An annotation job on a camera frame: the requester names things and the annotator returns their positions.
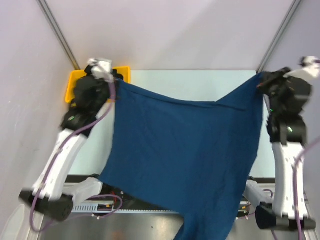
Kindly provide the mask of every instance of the white wall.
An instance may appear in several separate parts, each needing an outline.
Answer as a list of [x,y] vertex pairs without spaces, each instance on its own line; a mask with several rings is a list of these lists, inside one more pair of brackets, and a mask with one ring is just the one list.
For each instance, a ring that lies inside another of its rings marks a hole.
[[255,70],[293,0],[47,0],[84,68]]
[[[299,59],[303,56],[320,58],[319,0],[304,0],[274,55],[266,66],[266,71],[276,71],[288,66],[299,68]],[[303,113],[308,127],[308,141],[320,135],[320,79],[313,81],[313,95]],[[305,190],[310,208],[316,217],[317,234],[320,236],[320,145],[316,146],[305,159]]]
[[[0,38],[1,234],[23,186],[30,187],[48,161],[73,69],[35,0],[1,2]],[[27,218],[16,215],[23,224]]]

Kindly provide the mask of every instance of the metal frame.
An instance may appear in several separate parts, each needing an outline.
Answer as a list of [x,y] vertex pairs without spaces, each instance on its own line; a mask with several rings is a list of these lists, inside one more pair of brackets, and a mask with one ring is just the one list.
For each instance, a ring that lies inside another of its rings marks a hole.
[[266,65],[268,64],[271,56],[273,55],[275,49],[277,48],[279,42],[283,38],[284,33],[286,32],[289,24],[292,22],[292,19],[293,19],[294,15],[296,14],[296,12],[302,2],[303,2],[303,0],[294,0],[293,3],[291,4],[291,7],[288,10],[287,14],[285,15],[278,31],[276,32],[276,34],[271,42],[271,45],[269,46],[264,57],[262,58],[261,63],[259,64],[259,67],[256,70],[257,73],[260,73],[265,70]]
[[40,8],[43,11],[43,14],[45,15],[46,19],[48,20],[54,34],[58,38],[65,54],[67,55],[68,59],[70,60],[72,66],[75,70],[80,70],[80,66],[70,48],[70,45],[68,44],[64,34],[62,33],[56,18],[54,17],[48,3],[46,0],[36,0],[40,6]]

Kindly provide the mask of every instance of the wire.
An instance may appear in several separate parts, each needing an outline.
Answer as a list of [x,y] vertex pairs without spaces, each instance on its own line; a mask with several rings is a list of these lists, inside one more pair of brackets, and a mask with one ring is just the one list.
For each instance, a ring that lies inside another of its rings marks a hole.
[[[274,192],[273,192],[271,189],[264,189],[263,191],[264,191],[264,192],[269,192],[269,193],[270,193],[270,198],[273,198],[273,197],[274,197]],[[238,219],[248,219],[248,217],[250,217],[250,216],[252,216],[252,215],[255,215],[255,214],[256,214],[256,213],[253,212],[253,213],[250,213],[250,214],[248,214],[248,215],[246,215],[246,216],[239,217]],[[275,231],[271,230],[271,233],[272,233],[272,236],[273,236],[274,240],[278,240]]]
[[302,161],[302,157],[309,152],[314,146],[320,143],[320,136],[318,136],[315,140],[313,140],[310,144],[308,144],[295,158],[294,166],[293,166],[293,202],[295,209],[295,219],[298,228],[298,239],[303,239],[302,226],[300,222],[300,214],[299,214],[299,200],[298,200],[298,165]]
[[107,198],[107,197],[113,197],[113,198],[119,199],[120,205],[118,206],[118,208],[116,210],[113,210],[113,211],[107,213],[106,215],[98,216],[97,217],[98,219],[104,219],[106,217],[109,217],[109,216],[115,214],[115,212],[120,210],[122,208],[122,205],[124,204],[124,201],[122,200],[122,198],[117,196],[117,195],[115,195],[115,194],[106,194],[106,195],[93,196],[93,197],[90,197],[89,200],[98,199],[98,198]]
[[58,148],[57,152],[55,153],[55,155],[53,156],[52,158],[52,161],[50,162],[48,168],[47,168],[47,171],[45,172],[44,174],[44,177],[42,179],[42,182],[41,182],[41,186],[39,187],[38,191],[36,192],[35,196],[34,196],[34,199],[32,201],[32,205],[31,205],[31,211],[30,211],[30,216],[29,216],[29,222],[30,222],[30,227],[31,229],[36,232],[36,233],[40,233],[40,232],[43,232],[45,230],[47,230],[50,225],[54,222],[53,220],[49,221],[43,228],[41,229],[36,229],[35,228],[35,225],[34,225],[34,213],[35,213],[35,209],[36,209],[36,204],[37,204],[37,200],[39,199],[39,196],[40,196],[40,193],[41,191],[44,189],[44,186],[46,184],[46,181],[48,179],[48,176],[51,172],[51,169],[53,168],[53,165],[55,164],[59,154],[63,151],[63,148],[64,146],[68,143],[68,141],[82,133],[83,131],[87,130],[87,129],[90,129],[92,127],[94,127],[96,124],[98,124],[102,119],[105,118],[105,116],[107,116],[107,114],[111,111],[112,107],[113,107],[113,103],[114,101],[116,100],[116,86],[115,86],[115,83],[114,82],[110,82],[109,81],[109,76],[108,74],[102,69],[102,72],[104,72],[104,79],[108,82],[108,85],[109,85],[109,90],[110,90],[110,99],[111,99],[111,103],[108,105],[105,113],[99,117],[96,121],[92,122],[91,124],[88,124],[76,131],[74,131],[73,133],[71,133],[60,145],[60,147]]
[[[104,219],[106,217],[109,217],[111,215],[113,215],[114,213],[116,213],[118,210],[120,210],[123,206],[123,200],[121,197],[119,197],[118,195],[115,195],[115,194],[107,194],[107,195],[97,195],[97,196],[93,196],[93,197],[90,197],[88,200],[93,200],[93,199],[98,199],[98,198],[107,198],[107,197],[111,197],[111,198],[114,198],[114,199],[119,199],[120,201],[120,205],[118,206],[117,209],[103,215],[103,216],[98,216],[97,217],[97,220],[99,219]],[[69,221],[69,220],[74,220],[74,219],[78,219],[78,218],[82,218],[82,217],[95,217],[94,214],[77,214],[77,216],[74,216],[74,217],[68,217],[65,221],[63,222],[66,222],[66,221]],[[55,225],[58,225],[59,222],[57,223],[53,223],[50,225],[50,227],[53,227]]]
[[[274,197],[274,192],[273,192],[271,189],[264,189],[263,191],[264,191],[264,192],[269,192],[269,193],[271,193],[271,196],[270,196],[271,198]],[[251,203],[248,204],[249,213],[250,213],[250,206],[251,206]],[[238,217],[237,219],[247,219],[248,217],[250,217],[250,216],[252,216],[252,215],[255,215],[255,214],[256,214],[256,213],[253,212],[253,213],[250,213],[250,214],[248,214],[248,215],[246,215],[246,216]]]

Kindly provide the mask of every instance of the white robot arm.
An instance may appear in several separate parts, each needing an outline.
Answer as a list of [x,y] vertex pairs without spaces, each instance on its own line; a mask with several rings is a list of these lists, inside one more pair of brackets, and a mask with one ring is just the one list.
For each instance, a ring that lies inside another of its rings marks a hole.
[[66,220],[73,206],[99,195],[103,188],[103,183],[94,177],[65,191],[64,183],[93,126],[101,120],[96,119],[96,115],[111,98],[108,83],[114,81],[111,63],[106,59],[88,61],[85,70],[88,75],[77,81],[75,98],[64,116],[61,132],[46,167],[32,188],[23,189],[19,195],[31,209],[56,221]]
[[315,221],[308,216],[305,203],[304,158],[296,164],[296,157],[307,144],[307,127],[300,112],[311,94],[312,86],[308,82],[318,78],[320,64],[317,58],[309,56],[302,58],[301,65],[298,70],[283,68],[268,73],[259,86],[269,98],[266,102],[269,110],[267,129],[275,158],[275,194],[273,200],[255,181],[248,180],[244,196],[256,207],[256,222],[260,229],[297,230],[296,206],[302,229],[316,227]]

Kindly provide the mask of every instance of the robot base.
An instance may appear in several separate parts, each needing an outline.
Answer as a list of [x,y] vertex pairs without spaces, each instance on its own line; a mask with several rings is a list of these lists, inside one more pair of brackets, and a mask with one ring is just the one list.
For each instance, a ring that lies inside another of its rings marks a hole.
[[[29,207],[35,199],[32,190],[24,189],[21,191],[19,198]],[[63,194],[59,200],[50,200],[45,197],[44,199],[38,198],[35,205],[35,211],[58,222],[65,221],[72,212],[74,202],[72,197]]]
[[[272,211],[272,205],[264,202],[256,208],[255,219],[258,227],[263,230],[298,230],[297,221],[295,219],[289,219],[287,216],[276,216]],[[316,222],[311,218],[304,218],[300,222],[302,230],[314,230],[316,228]]]

